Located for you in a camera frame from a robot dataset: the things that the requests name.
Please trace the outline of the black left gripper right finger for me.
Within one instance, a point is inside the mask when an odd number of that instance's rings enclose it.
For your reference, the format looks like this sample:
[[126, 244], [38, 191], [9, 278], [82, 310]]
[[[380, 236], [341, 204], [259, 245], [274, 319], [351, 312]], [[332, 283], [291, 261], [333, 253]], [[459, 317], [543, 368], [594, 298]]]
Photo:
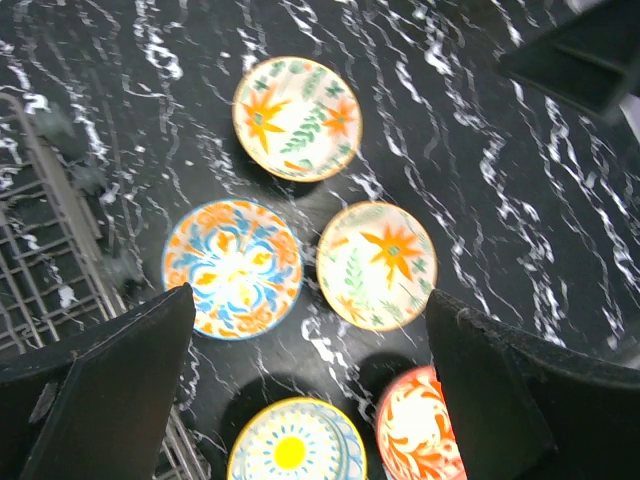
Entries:
[[638, 478], [637, 329], [589, 356], [439, 289], [425, 319], [468, 478]]

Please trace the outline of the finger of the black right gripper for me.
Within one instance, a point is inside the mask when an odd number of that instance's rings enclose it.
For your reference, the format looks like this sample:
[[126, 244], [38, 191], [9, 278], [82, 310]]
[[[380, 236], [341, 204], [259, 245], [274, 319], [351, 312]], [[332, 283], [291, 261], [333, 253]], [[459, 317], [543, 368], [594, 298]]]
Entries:
[[599, 1], [512, 52], [497, 71], [566, 103], [610, 119], [639, 94], [639, 3]]

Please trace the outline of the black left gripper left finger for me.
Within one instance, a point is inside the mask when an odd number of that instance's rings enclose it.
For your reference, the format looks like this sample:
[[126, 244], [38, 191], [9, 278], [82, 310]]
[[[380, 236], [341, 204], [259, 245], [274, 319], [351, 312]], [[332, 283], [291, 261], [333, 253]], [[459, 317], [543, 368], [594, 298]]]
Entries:
[[194, 320], [184, 284], [3, 361], [2, 478], [151, 478]]

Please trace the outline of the red orange pattern bowl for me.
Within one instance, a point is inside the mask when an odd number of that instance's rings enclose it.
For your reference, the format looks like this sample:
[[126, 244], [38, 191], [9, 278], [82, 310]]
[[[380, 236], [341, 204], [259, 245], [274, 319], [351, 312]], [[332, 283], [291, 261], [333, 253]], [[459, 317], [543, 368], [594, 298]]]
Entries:
[[441, 383], [431, 365], [397, 377], [381, 396], [376, 442], [393, 479], [465, 479]]

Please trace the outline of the grey wire dish rack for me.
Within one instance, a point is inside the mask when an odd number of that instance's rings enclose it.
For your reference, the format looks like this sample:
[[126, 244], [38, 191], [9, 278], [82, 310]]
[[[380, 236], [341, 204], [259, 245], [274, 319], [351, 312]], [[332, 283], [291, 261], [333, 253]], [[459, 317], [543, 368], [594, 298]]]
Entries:
[[[58, 107], [29, 113], [1, 97], [1, 364], [135, 308], [124, 292], [144, 278], [126, 248], [105, 254], [88, 196], [105, 179]], [[174, 400], [149, 479], [206, 479], [210, 468]]]

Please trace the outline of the orange flower bowl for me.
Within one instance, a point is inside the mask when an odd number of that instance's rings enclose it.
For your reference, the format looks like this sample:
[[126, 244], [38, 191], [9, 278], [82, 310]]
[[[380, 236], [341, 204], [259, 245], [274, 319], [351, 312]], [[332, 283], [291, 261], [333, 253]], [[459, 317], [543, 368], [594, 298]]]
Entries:
[[433, 242], [404, 209], [381, 201], [355, 203], [336, 214], [316, 252], [321, 291], [343, 320], [391, 331], [416, 320], [438, 278]]
[[352, 89], [329, 67], [302, 57], [256, 64], [238, 83], [231, 114], [249, 157], [289, 181], [337, 174], [361, 144], [363, 116]]

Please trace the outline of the blue orange pattern bowl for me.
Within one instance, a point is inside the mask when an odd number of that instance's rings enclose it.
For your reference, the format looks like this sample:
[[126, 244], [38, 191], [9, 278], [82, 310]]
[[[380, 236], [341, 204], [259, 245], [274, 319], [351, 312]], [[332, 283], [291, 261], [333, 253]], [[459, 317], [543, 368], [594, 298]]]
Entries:
[[191, 286], [194, 331], [224, 341], [273, 330], [295, 305], [303, 273], [293, 230], [269, 208], [239, 198], [187, 213], [167, 238], [161, 260], [166, 290]]

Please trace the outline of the yellow sun blue bowl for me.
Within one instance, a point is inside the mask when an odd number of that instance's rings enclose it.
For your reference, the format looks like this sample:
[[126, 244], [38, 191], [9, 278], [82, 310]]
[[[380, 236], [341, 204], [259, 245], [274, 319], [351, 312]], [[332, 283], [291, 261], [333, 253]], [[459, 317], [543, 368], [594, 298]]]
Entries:
[[364, 480], [361, 435], [340, 409], [316, 398], [292, 397], [257, 413], [238, 435], [228, 479]]

